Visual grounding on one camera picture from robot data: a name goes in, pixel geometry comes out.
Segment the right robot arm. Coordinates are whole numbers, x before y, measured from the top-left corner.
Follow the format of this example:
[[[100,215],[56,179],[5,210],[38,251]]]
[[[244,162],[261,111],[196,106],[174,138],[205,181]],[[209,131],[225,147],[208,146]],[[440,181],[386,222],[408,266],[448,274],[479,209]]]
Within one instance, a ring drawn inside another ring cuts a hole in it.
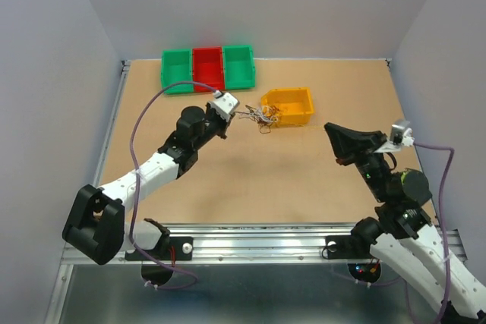
[[[423,206],[431,198],[422,171],[397,171],[387,163],[413,146],[409,121],[396,121],[389,134],[355,131],[334,123],[323,126],[338,165],[354,165],[378,202],[376,216],[359,221],[348,234],[327,236],[326,260],[376,259],[387,264],[436,311],[440,323],[483,323],[485,286],[449,248]]]

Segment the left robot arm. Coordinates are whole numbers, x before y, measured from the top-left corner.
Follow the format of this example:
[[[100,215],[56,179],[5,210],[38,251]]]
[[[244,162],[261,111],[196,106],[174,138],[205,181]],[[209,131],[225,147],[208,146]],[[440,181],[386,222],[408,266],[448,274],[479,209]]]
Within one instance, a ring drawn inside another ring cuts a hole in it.
[[[115,181],[100,187],[87,184],[77,192],[63,240],[99,265],[120,251],[144,250],[151,258],[164,257],[168,230],[151,219],[127,223],[126,216],[136,214],[143,199],[189,171],[199,149],[211,139],[226,138],[238,106],[238,100],[226,93],[204,109],[184,108],[175,130],[146,162]]]

